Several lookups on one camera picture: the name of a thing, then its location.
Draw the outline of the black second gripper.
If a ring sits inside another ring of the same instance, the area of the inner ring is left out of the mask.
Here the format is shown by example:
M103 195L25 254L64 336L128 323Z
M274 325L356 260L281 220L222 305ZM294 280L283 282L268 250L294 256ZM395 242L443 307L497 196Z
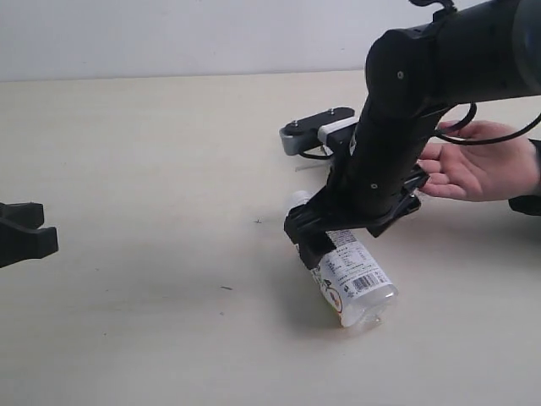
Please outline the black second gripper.
M375 238L418 201L404 189L427 142L427 115L392 117L367 100L348 145L341 145L325 186L293 209L284 231L314 269L335 249L327 231L365 228Z

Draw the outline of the person's open hand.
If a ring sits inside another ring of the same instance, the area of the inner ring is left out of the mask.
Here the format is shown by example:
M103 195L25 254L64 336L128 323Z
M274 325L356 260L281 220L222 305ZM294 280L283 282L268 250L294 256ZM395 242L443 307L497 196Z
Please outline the person's open hand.
M517 169L528 137L488 145L429 142L418 165L429 175L421 192L471 202L509 200L518 191Z

